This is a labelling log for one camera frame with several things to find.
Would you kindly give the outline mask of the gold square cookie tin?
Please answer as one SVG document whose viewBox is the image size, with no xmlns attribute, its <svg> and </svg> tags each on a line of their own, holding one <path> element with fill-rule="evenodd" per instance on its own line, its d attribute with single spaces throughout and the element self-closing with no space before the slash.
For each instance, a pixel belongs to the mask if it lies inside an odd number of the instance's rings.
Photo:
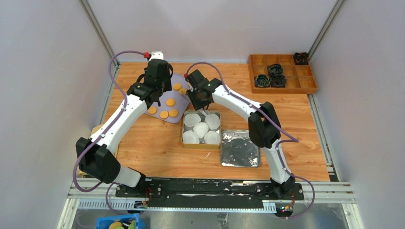
<svg viewBox="0 0 405 229">
<path fill-rule="evenodd" d="M 220 148 L 221 115 L 218 111 L 186 111 L 182 120 L 181 143 L 184 148 Z"/>
</svg>

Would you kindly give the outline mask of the lavender plastic tray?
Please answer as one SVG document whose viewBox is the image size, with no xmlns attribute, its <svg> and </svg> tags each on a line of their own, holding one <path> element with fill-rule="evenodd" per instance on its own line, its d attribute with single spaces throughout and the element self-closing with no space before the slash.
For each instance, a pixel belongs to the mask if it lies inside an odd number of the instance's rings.
<svg viewBox="0 0 405 229">
<path fill-rule="evenodd" d="M 164 92 L 159 98 L 160 105 L 154 103 L 145 114 L 176 124 L 180 121 L 190 103 L 186 95 L 189 85 L 182 75 L 176 73 L 171 78 L 171 85 L 172 90 Z"/>
</svg>

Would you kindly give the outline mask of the metal kitchen tongs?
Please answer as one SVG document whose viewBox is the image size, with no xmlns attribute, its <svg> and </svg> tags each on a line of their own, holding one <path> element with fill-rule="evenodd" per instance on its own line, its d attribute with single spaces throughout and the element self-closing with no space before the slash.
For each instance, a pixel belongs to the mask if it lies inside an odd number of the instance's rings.
<svg viewBox="0 0 405 229">
<path fill-rule="evenodd" d="M 203 110 L 203 109 L 200 109 L 199 112 L 202 113 L 204 116 L 208 116 L 208 115 L 211 114 L 209 111 L 206 111 L 206 110 Z"/>
</svg>

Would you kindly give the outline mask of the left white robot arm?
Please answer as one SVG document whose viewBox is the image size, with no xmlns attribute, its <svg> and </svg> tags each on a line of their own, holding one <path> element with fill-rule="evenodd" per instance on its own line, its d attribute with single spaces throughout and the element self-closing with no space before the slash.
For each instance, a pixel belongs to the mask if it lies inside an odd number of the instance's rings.
<svg viewBox="0 0 405 229">
<path fill-rule="evenodd" d="M 114 153 L 133 123 L 153 103 L 158 103 L 164 92 L 172 90 L 172 76 L 173 67 L 166 60 L 150 59 L 145 72 L 129 87 L 113 115 L 88 139 L 81 137 L 76 142 L 78 161 L 75 169 L 102 183 L 128 186 L 128 191 L 135 197 L 143 196 L 145 175 L 120 164 Z"/>
</svg>

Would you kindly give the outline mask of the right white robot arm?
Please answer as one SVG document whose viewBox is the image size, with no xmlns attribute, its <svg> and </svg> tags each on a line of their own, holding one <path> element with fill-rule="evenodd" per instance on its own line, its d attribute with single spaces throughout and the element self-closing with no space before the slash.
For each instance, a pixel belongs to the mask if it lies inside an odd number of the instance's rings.
<svg viewBox="0 0 405 229">
<path fill-rule="evenodd" d="M 274 106 L 269 102 L 261 104 L 252 101 L 231 90 L 219 79 L 208 80 L 199 70 L 186 73 L 184 78 L 190 85 L 187 96 L 196 110 L 216 103 L 247 121 L 249 139 L 263 150 L 269 165 L 273 194 L 278 199 L 287 198 L 296 179 L 283 154 L 282 128 Z"/>
</svg>

